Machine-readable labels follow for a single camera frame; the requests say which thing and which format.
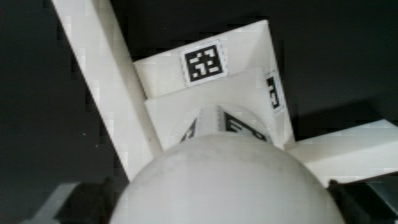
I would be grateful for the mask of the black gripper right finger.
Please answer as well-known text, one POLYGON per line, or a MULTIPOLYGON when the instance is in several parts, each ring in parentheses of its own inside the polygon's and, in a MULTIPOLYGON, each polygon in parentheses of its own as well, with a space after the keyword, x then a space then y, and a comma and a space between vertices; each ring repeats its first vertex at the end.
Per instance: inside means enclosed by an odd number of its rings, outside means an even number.
POLYGON ((349 183, 331 180, 327 190, 347 224, 398 224, 398 172, 349 183))

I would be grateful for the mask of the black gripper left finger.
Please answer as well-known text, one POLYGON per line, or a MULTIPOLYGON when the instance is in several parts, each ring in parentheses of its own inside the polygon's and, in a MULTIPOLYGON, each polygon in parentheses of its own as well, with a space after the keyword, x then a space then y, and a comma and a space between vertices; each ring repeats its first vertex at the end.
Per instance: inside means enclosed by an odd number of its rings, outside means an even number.
POLYGON ((63 183, 20 224, 111 224, 121 189, 116 181, 63 183))

